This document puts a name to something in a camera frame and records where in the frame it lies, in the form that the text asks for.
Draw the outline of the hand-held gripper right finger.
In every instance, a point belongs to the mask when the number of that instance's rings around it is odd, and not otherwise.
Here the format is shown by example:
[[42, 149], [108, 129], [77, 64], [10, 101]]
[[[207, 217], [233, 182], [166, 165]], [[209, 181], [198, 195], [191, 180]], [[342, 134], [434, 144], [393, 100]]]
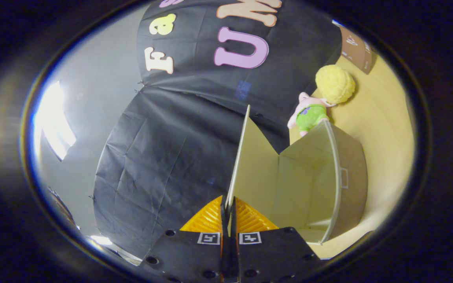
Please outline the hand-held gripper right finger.
[[322, 266], [294, 227], [277, 227], [237, 197], [231, 244], [232, 270], [239, 283], [302, 283]]

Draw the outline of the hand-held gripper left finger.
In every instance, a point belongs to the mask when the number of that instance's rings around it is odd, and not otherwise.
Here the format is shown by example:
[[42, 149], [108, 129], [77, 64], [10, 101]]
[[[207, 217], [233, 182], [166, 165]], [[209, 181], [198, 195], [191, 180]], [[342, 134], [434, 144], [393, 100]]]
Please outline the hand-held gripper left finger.
[[153, 283], [221, 283], [225, 240], [223, 197], [216, 197], [180, 229], [168, 229], [141, 268]]

